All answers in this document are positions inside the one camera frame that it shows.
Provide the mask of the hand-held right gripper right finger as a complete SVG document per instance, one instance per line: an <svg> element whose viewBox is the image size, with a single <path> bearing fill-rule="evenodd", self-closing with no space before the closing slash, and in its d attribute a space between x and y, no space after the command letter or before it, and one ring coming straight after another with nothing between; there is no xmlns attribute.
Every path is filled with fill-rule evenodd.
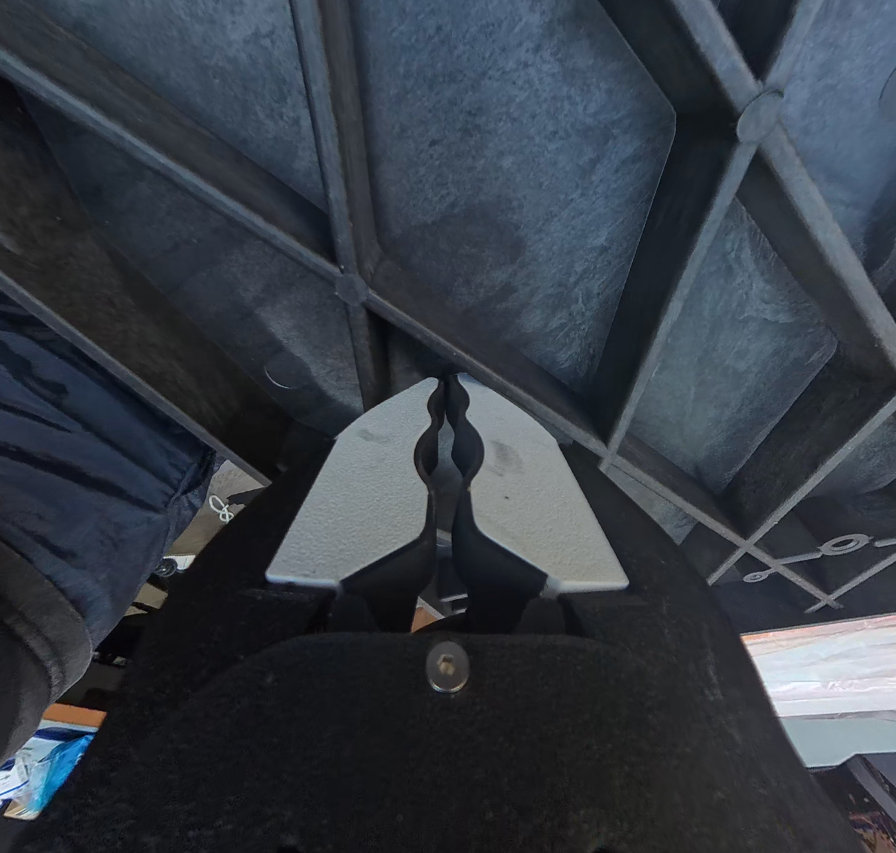
<svg viewBox="0 0 896 853"><path fill-rule="evenodd" d="M509 634L538 599L629 588L560 444L539 421L458 374L452 427L462 474L453 560L473 629Z"/></svg>

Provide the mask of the blue and white packet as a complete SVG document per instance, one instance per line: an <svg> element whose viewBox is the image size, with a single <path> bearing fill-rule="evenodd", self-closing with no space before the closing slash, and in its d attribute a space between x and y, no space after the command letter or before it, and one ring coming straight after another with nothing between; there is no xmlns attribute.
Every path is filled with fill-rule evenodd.
<svg viewBox="0 0 896 853"><path fill-rule="evenodd" d="M41 721L34 735L1 766L6 818L33 821L68 779L97 733L93 726Z"/></svg>

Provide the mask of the pale plastic sheet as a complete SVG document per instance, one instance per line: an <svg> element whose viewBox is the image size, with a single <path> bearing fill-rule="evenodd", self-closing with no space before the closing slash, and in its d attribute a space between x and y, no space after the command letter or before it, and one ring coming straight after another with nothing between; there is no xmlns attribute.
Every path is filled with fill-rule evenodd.
<svg viewBox="0 0 896 853"><path fill-rule="evenodd" d="M741 640L806 767L894 754L894 614L744 634Z"/></svg>

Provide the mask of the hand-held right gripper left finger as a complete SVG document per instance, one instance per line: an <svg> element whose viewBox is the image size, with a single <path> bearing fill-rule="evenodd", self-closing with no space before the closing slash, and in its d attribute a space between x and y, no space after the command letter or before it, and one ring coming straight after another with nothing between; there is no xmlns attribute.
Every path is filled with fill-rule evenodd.
<svg viewBox="0 0 896 853"><path fill-rule="evenodd" d="M443 420L443 383L425 378L343 430L266 580L352 596L381 631L409 633L437 559L431 477Z"/></svg>

